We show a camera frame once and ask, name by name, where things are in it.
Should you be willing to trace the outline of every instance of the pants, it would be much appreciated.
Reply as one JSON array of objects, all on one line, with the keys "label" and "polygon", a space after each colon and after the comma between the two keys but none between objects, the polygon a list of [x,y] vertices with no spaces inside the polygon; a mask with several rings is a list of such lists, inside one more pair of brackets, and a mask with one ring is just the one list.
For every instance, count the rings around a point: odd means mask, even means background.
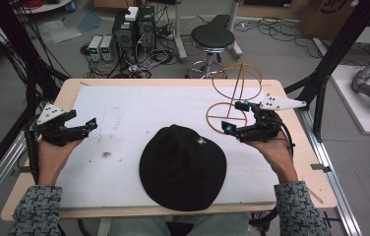
[{"label": "pants", "polygon": [[[200,216],[188,236],[247,236],[249,214]],[[109,236],[170,236],[164,217],[114,218]]]}]

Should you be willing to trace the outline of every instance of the black stool seat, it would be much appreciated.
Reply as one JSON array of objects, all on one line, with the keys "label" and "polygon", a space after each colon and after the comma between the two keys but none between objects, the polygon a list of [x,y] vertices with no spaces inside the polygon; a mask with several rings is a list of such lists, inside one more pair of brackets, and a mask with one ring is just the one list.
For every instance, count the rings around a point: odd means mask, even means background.
[{"label": "black stool seat", "polygon": [[222,52],[234,45],[234,34],[224,27],[203,25],[192,30],[191,42],[207,52]]}]

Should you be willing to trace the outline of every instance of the person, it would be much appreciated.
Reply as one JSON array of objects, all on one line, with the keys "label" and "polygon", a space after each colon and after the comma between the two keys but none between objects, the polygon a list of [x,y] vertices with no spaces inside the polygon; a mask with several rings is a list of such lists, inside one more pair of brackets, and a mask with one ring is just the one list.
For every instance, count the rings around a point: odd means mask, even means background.
[{"label": "person", "polygon": [[[39,143],[38,182],[28,189],[16,207],[16,221],[10,228],[9,235],[60,235],[58,222],[62,188],[55,186],[55,183],[70,153],[80,143],[81,141],[72,142],[64,147],[57,147],[45,141]],[[310,199],[305,182],[298,181],[283,134],[266,143],[250,142],[247,145],[256,148],[277,174],[279,184],[274,187],[280,234],[330,235],[326,222]],[[202,216],[189,235],[247,235],[248,217],[245,215],[240,213]],[[227,223],[214,225],[221,221]],[[159,232],[152,234],[151,230],[146,230],[147,227]],[[160,232],[169,235],[163,217],[125,218],[113,220],[109,235],[162,235]]]}]

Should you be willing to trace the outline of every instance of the black cap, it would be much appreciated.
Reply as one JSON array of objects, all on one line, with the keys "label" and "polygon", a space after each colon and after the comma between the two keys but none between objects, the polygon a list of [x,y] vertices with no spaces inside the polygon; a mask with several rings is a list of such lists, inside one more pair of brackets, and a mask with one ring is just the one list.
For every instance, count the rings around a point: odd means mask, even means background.
[{"label": "black cap", "polygon": [[224,152],[192,129],[172,125],[149,141],[140,160],[143,187],[155,202],[175,210],[208,208],[224,182]]}]

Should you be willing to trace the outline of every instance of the person's left hand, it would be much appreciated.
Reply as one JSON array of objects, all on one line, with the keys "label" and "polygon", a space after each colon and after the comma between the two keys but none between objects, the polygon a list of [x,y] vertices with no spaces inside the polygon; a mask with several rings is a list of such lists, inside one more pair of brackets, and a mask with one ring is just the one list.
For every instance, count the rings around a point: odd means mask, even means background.
[{"label": "person's left hand", "polygon": [[65,167],[72,150],[82,140],[73,141],[63,147],[52,145],[46,141],[38,144],[38,180],[37,185],[55,185],[60,171]]}]

